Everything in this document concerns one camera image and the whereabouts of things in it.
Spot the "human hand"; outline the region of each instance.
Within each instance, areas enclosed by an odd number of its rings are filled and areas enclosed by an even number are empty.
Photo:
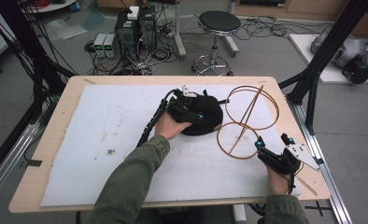
[[[269,166],[266,166],[268,172],[269,189],[275,194],[287,194],[289,191],[289,175],[280,175]]]
[[[170,140],[190,126],[191,123],[189,122],[177,123],[169,113],[164,112],[155,124],[155,134],[159,134],[167,140]]]

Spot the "white mat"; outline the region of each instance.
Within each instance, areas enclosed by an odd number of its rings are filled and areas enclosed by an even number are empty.
[[[318,35],[290,35],[291,42],[295,48],[301,53],[307,63],[312,61],[313,54],[310,51],[311,44]],[[320,82],[325,84],[351,84],[344,75],[342,75],[342,69],[336,67],[333,63],[327,64],[320,76]]]
[[[188,86],[190,91],[198,93],[207,89],[219,100],[225,99],[234,87]],[[53,163],[41,206],[94,204],[109,175],[134,149],[161,99],[176,88],[181,89],[168,85],[87,86]],[[250,100],[245,95],[233,97],[232,114],[240,119]],[[255,120],[257,125],[272,123],[263,97],[259,98],[253,116],[250,124]],[[224,123],[229,121],[225,114]],[[227,129],[223,132],[222,144],[231,144],[239,132],[240,129]],[[283,150],[284,144],[275,127],[259,134],[268,148],[278,153]],[[256,139],[250,131],[242,139],[236,147],[238,152],[255,150]],[[216,133],[192,137],[181,134],[170,143],[171,151],[152,178],[146,202],[269,194],[266,170],[260,160],[257,157],[249,160],[228,157],[219,149]],[[301,190],[297,188],[293,194],[299,195]]]

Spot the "black metal post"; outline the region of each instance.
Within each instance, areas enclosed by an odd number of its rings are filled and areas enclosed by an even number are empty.
[[[280,89],[283,89],[297,82],[292,92],[287,95],[287,100],[297,105],[302,103],[302,100],[309,92],[305,124],[312,134],[314,134],[313,118],[315,113],[318,79],[320,78],[321,72],[333,58],[335,52],[342,46],[367,9],[368,0],[349,1],[305,70],[295,77],[279,83]]]

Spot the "person's left hand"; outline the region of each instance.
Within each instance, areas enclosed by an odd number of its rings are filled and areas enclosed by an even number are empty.
[[[191,123],[189,122],[177,123],[169,113],[164,112],[155,124],[155,134],[162,135],[167,140],[170,140],[190,126]]]

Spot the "person's right arm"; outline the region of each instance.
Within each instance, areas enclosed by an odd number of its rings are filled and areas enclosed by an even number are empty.
[[[298,199],[287,195],[288,180],[271,168],[266,167],[266,169],[269,188],[273,195],[266,198],[264,224],[309,223]]]

